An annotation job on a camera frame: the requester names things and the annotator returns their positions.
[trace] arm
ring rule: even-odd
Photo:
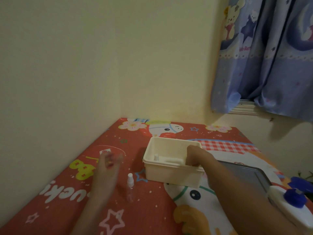
[[[188,146],[186,165],[203,167],[210,186],[238,234],[302,234],[264,197],[240,182],[207,151]]]
[[[114,191],[123,155],[113,158],[111,152],[101,154],[92,181],[90,198],[77,220],[71,235],[96,234],[100,213]]]

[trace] cartoon print bedsheet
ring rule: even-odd
[[[142,157],[151,137],[199,141],[217,159],[259,167],[273,183],[286,184],[284,175],[237,128],[120,118],[0,233],[69,234],[88,201],[99,155],[111,151],[125,157],[97,234],[236,234],[205,174],[199,188],[146,180]],[[128,173],[135,179],[133,203],[126,201]]]

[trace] hand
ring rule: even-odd
[[[189,145],[187,147],[187,158],[186,158],[186,165],[188,166],[200,166],[202,163],[202,159],[204,157],[213,157],[212,154],[209,152],[205,151],[204,149],[198,147],[198,146],[193,146]]]
[[[90,198],[99,203],[106,203],[114,191],[123,154],[114,157],[111,152],[102,153],[99,157],[92,181]]]

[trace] star print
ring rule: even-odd
[[[190,128],[191,129],[191,131],[196,131],[196,132],[198,132],[198,128],[196,128],[196,127],[193,127],[193,128]]]
[[[246,25],[244,27],[242,27],[242,29],[241,29],[241,33],[244,34],[244,41],[243,41],[243,43],[245,42],[245,40],[248,37],[253,38],[254,27],[256,26],[256,22],[257,21],[255,21],[255,22],[252,21],[250,15],[248,16],[248,21],[247,21]]]
[[[111,209],[108,209],[108,215],[105,220],[103,220],[101,223],[99,223],[100,227],[105,227],[106,228],[106,234],[111,235],[115,229],[120,228],[120,227],[125,227],[125,223],[122,220],[122,215],[123,215],[124,210],[119,210],[117,212],[114,212]],[[106,222],[110,219],[110,214],[113,214],[116,219],[119,221],[119,224],[116,224],[110,229],[110,225],[108,225]]]
[[[35,219],[38,218],[38,217],[39,217],[38,212],[37,212],[37,213],[34,213],[33,215],[29,215],[29,216],[27,217],[27,220],[26,220],[25,223],[32,223],[32,222],[34,222]]]
[[[148,180],[147,179],[144,179],[144,178],[140,178],[140,174],[142,174],[142,173],[146,173],[146,169],[142,169],[140,172],[135,172],[135,175],[137,176],[137,179],[136,179],[136,181],[144,181],[144,182],[148,182]]]

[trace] white plastic box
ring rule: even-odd
[[[202,167],[185,165],[189,145],[202,148],[201,143],[196,141],[152,137],[142,159],[146,178],[198,188],[204,170]]]

